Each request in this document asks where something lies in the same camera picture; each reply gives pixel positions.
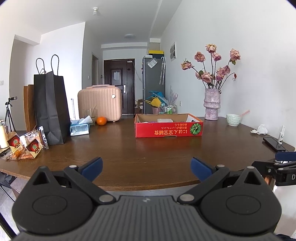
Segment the white plastic pill bottle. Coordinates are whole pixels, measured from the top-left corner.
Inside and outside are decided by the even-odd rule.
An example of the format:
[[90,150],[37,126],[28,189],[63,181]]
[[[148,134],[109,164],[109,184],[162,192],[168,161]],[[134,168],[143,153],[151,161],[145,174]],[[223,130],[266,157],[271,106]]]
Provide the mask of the white plastic pill bottle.
[[157,122],[158,123],[173,123],[174,121],[170,118],[158,118]]

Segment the black smartphone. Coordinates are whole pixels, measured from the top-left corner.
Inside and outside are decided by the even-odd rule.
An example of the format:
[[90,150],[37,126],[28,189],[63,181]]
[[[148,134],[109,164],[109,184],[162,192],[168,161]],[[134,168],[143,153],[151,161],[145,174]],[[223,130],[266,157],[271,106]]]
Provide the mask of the black smartphone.
[[273,137],[264,137],[263,141],[270,146],[276,152],[286,152],[287,149],[283,147],[276,139]]

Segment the pale green bowl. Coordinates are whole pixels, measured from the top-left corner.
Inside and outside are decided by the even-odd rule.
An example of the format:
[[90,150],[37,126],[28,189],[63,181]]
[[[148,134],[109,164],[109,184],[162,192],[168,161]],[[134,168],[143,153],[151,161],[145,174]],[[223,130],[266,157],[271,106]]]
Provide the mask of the pale green bowl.
[[229,126],[238,126],[241,123],[242,117],[237,114],[226,114],[226,120]]

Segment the pink spoon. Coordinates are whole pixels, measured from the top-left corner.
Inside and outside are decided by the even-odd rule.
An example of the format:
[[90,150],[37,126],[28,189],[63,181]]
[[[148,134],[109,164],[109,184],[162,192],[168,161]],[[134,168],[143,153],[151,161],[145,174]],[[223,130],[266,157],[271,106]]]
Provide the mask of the pink spoon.
[[242,114],[240,115],[240,117],[242,118],[243,116],[245,116],[245,115],[248,114],[248,113],[250,113],[250,109],[247,110],[247,111],[245,111],[244,113],[242,113]]

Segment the snack packets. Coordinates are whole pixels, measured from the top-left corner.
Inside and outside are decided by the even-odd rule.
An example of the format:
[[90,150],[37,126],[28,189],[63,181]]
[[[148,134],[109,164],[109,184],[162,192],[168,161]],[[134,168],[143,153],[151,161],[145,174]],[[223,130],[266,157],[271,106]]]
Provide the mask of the snack packets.
[[15,132],[8,135],[9,152],[4,156],[8,160],[34,159],[41,150],[49,148],[43,126],[19,136]]

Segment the white thermos jug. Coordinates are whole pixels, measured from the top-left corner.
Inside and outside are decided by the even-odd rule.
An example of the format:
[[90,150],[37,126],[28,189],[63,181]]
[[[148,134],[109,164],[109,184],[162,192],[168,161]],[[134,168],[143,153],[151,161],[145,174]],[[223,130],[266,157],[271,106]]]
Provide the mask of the white thermos jug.
[[1,149],[5,149],[9,147],[8,145],[8,138],[6,134],[6,124],[4,120],[0,120],[0,147]]

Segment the pink textured vase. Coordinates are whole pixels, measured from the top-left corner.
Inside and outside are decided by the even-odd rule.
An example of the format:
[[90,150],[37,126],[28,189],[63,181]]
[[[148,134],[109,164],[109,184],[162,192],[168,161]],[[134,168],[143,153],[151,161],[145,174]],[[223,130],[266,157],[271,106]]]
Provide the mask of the pink textured vase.
[[218,120],[218,109],[221,107],[220,96],[220,90],[218,89],[205,89],[204,107],[206,120]]

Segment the clear drinking glass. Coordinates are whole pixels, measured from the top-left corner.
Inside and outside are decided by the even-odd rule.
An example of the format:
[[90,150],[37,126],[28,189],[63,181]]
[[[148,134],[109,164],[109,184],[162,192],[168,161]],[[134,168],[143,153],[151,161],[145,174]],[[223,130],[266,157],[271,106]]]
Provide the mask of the clear drinking glass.
[[91,118],[91,122],[89,123],[91,126],[94,126],[96,124],[97,119],[97,109],[96,108],[88,108],[83,110],[83,118],[87,117]]

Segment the dried pink roses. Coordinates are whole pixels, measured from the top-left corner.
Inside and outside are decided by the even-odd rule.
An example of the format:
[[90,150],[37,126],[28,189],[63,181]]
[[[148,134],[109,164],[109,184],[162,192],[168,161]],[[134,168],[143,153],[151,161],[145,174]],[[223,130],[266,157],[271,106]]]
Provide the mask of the dried pink roses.
[[217,89],[221,92],[221,88],[230,77],[234,81],[237,79],[237,74],[231,71],[230,65],[235,66],[236,62],[241,60],[240,52],[232,48],[227,63],[224,66],[218,66],[218,62],[222,60],[222,56],[217,52],[217,46],[215,44],[207,44],[205,48],[206,52],[210,55],[210,68],[206,68],[206,56],[202,52],[197,51],[194,55],[194,60],[202,64],[202,68],[198,69],[192,62],[185,59],[181,63],[181,69],[184,71],[194,70],[196,78],[202,81],[205,88]]

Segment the pink suitcase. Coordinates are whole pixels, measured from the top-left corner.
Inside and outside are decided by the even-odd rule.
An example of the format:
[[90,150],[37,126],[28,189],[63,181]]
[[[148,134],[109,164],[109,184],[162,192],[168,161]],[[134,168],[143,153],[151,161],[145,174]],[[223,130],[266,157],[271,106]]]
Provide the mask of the pink suitcase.
[[93,85],[78,92],[79,117],[90,108],[97,110],[98,116],[107,121],[118,121],[122,115],[122,93],[115,85]]

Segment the red cardboard box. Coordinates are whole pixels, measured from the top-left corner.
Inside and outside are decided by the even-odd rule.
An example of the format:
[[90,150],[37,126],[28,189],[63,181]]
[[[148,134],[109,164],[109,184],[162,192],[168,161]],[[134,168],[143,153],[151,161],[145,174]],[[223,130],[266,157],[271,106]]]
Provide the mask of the red cardboard box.
[[[158,118],[170,118],[173,123],[148,123]],[[203,133],[204,122],[190,113],[136,114],[134,130],[136,138],[197,137]]]

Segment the grey refrigerator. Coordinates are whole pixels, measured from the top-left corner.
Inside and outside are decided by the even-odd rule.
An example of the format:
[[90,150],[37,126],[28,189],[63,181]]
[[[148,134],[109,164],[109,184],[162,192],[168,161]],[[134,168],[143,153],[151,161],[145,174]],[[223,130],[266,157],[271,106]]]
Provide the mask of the grey refrigerator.
[[142,59],[142,97],[144,101],[144,114],[152,114],[152,107],[146,102],[150,101],[153,92],[165,94],[165,80],[162,77],[162,58]]

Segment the yellow box on fridge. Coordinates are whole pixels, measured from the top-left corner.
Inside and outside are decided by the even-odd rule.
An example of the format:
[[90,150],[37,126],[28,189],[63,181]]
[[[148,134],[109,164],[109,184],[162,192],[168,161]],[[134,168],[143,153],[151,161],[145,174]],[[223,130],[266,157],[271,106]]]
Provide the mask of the yellow box on fridge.
[[164,54],[164,51],[161,50],[149,50],[149,55],[153,55],[153,54]]

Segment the ceiling lamp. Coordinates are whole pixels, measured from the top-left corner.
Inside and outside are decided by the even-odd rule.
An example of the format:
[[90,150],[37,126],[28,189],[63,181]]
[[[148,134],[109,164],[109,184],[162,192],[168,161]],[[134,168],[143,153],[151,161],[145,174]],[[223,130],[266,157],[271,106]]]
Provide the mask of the ceiling lamp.
[[134,39],[135,38],[135,35],[134,34],[126,34],[124,37],[126,39]]

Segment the wall electrical panel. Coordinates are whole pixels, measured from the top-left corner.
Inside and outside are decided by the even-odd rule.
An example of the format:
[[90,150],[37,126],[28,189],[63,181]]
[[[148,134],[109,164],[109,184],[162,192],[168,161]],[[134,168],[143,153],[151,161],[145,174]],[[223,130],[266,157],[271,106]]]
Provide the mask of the wall electrical panel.
[[176,42],[174,42],[170,47],[170,60],[173,61],[176,59]]

